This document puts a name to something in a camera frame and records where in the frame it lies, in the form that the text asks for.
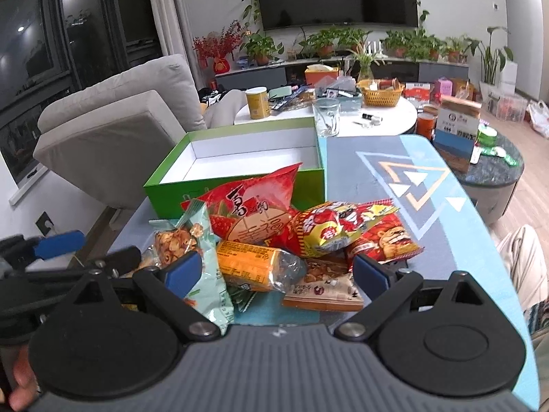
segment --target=curtain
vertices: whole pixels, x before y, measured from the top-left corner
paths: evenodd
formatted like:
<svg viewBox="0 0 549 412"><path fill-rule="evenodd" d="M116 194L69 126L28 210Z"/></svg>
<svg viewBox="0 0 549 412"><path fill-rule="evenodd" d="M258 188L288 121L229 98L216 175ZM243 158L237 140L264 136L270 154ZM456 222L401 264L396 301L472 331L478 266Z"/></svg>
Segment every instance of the curtain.
<svg viewBox="0 0 549 412"><path fill-rule="evenodd" d="M162 53L164 55L181 54L185 57L194 85L197 89L205 87L198 59L193 51L193 37L190 33L184 0L150 0L150 2Z"/></svg>

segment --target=wicker basket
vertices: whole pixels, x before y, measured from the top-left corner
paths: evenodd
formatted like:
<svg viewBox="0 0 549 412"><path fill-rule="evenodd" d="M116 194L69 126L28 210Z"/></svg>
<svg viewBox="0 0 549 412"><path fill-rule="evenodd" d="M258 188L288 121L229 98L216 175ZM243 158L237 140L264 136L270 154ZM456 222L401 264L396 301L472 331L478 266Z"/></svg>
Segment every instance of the wicker basket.
<svg viewBox="0 0 549 412"><path fill-rule="evenodd" d="M380 79L363 80L358 82L358 87L364 95L364 104L374 107L395 107L399 103L404 85L395 79L396 88L394 90L370 90L373 82L380 82Z"/></svg>

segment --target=beige pants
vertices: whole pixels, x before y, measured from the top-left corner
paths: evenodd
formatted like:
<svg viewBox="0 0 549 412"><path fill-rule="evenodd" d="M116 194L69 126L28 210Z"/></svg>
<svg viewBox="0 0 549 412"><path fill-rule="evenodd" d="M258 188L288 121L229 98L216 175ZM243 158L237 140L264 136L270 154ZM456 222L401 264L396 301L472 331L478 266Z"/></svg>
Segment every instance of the beige pants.
<svg viewBox="0 0 549 412"><path fill-rule="evenodd" d="M510 274L522 310L547 299L547 266L540 240L532 226L508 234L498 252ZM549 329L532 336L540 379L540 411L549 411Z"/></svg>

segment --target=human hand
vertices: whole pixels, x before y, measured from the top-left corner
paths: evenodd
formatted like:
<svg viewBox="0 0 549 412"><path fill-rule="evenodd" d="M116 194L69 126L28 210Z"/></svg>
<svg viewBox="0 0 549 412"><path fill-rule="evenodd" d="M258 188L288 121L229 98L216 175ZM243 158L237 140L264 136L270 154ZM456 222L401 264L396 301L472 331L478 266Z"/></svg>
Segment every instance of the human hand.
<svg viewBox="0 0 549 412"><path fill-rule="evenodd" d="M38 396L36 378L28 362L28 346L20 348L15 364L13 365L13 377L17 387L9 396L9 405L15 411L24 410Z"/></svg>

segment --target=white triangle pattern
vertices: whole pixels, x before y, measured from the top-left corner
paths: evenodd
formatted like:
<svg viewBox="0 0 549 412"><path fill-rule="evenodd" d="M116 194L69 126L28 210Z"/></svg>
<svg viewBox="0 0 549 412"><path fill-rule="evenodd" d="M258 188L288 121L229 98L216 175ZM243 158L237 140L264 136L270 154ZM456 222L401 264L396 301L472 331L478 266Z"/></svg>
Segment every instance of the white triangle pattern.
<svg viewBox="0 0 549 412"><path fill-rule="evenodd" d="M465 204L465 198L463 198L463 196L447 196L446 201L458 212L461 212L461 209Z"/></svg>
<svg viewBox="0 0 549 412"><path fill-rule="evenodd" d="M394 184L394 183L389 183L389 187L393 190L393 192L395 193L395 195L400 198L401 196L403 196L406 191L408 189L410 189L410 186L407 185L407 184Z"/></svg>
<svg viewBox="0 0 549 412"><path fill-rule="evenodd" d="M427 173L424 172L404 172L404 174L410 179L415 185L420 185L427 178Z"/></svg>

